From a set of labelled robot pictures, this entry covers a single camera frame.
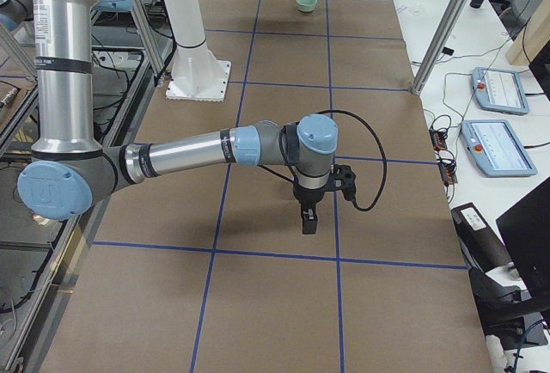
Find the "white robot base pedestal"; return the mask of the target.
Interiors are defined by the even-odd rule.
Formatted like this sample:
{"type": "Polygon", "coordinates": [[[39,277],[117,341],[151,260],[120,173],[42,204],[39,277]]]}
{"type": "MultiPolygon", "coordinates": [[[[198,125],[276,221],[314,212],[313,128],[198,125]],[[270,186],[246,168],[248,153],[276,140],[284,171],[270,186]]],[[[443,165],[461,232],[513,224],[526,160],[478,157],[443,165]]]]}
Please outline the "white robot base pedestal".
{"type": "Polygon", "coordinates": [[[167,97],[171,100],[224,100],[231,63],[210,51],[199,0],[164,0],[176,51],[167,97]]]}

